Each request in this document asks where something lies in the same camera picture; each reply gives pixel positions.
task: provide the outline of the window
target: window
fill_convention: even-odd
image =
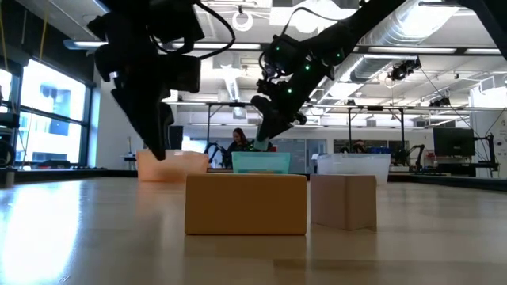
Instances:
[[[16,160],[43,162],[48,159],[66,159],[78,163],[81,131],[82,127],[76,123],[21,112]]]
[[[12,90],[13,75],[5,70],[0,70],[0,90],[2,91],[3,100],[10,99],[10,92]]]
[[[83,120],[86,87],[44,64],[30,60],[23,73],[21,105]]]

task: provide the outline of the white plastic bin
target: white plastic bin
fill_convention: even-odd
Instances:
[[[318,174],[375,175],[378,185],[387,184],[390,154],[325,154],[318,157]]]

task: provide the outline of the cardboard box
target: cardboard box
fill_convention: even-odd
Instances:
[[[189,174],[185,232],[304,235],[307,179],[300,175]]]
[[[342,230],[377,224],[376,179],[364,175],[312,175],[311,222]]]

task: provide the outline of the pole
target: pole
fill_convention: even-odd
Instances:
[[[212,120],[212,106],[208,105],[208,136],[206,137],[206,146],[209,144],[209,126]]]
[[[399,110],[402,113],[402,150],[405,150],[405,112],[403,109]]]
[[[352,109],[349,108],[349,150],[352,151]]]

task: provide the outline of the ceiling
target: ceiling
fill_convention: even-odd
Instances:
[[[104,12],[94,3],[93,0],[18,0],[36,15],[43,17],[44,11],[49,12],[48,21],[51,25],[60,29],[70,38],[75,40],[95,41],[95,37],[86,29],[86,24],[97,15]],[[236,43],[269,43],[273,35],[279,34],[283,27],[269,24],[271,0],[259,1],[255,8],[244,8],[245,11],[255,13],[253,16],[253,27],[247,32],[236,31]],[[213,10],[222,15],[229,23],[236,6],[212,6]],[[215,18],[198,9],[200,23],[206,35],[206,42],[226,43],[230,39],[229,32]],[[315,33],[302,33],[294,27],[289,27],[288,34],[297,40],[303,40],[314,36]],[[422,45],[438,47],[485,47],[494,48],[494,42],[488,32],[484,29],[477,16],[462,9],[455,16],[451,17],[442,28],[428,37]],[[259,52],[255,51],[234,51],[234,56],[240,62],[255,60]],[[203,63],[201,90],[199,94],[185,94],[185,100],[195,101],[216,101],[216,95],[220,89],[225,89],[226,84],[223,78],[216,76],[218,73],[213,70],[213,59],[207,59]],[[422,97],[435,93],[437,89],[448,90],[453,105],[468,104],[468,90],[477,85],[480,79],[489,77],[492,73],[507,73],[507,62],[501,56],[434,56],[422,55],[421,64],[423,70],[431,79],[420,71],[410,75],[405,81],[393,83],[386,79],[387,72],[391,65],[377,74],[368,84],[354,93],[350,94],[358,105],[426,105],[428,102],[421,102]],[[238,87],[245,95],[242,101],[248,101],[255,94],[257,78],[261,77],[261,70],[255,64],[240,65],[242,76],[237,80]],[[340,103],[336,100],[323,100],[323,104]]]

